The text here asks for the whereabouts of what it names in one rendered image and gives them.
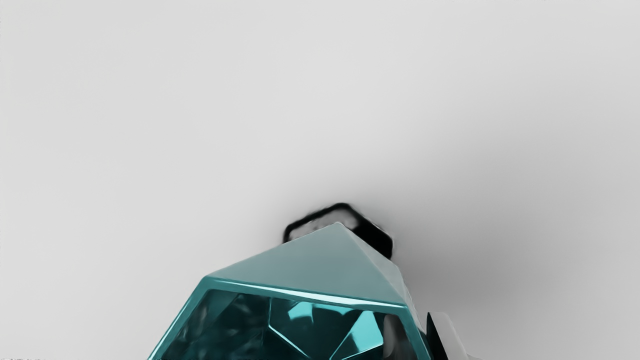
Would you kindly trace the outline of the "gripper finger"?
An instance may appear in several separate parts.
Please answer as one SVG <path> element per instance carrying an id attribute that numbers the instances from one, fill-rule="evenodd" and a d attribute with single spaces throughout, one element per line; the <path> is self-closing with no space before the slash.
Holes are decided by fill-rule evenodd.
<path id="1" fill-rule="evenodd" d="M 468 354 L 450 317 L 444 312 L 429 312 L 426 340 L 433 360 L 481 360 Z"/>

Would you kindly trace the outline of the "teal faceted mug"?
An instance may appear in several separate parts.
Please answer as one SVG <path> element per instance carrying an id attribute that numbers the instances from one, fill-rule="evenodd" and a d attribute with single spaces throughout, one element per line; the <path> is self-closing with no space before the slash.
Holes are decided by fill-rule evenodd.
<path id="1" fill-rule="evenodd" d="M 148 360 L 435 360 L 398 267 L 341 223 L 204 276 Z"/>

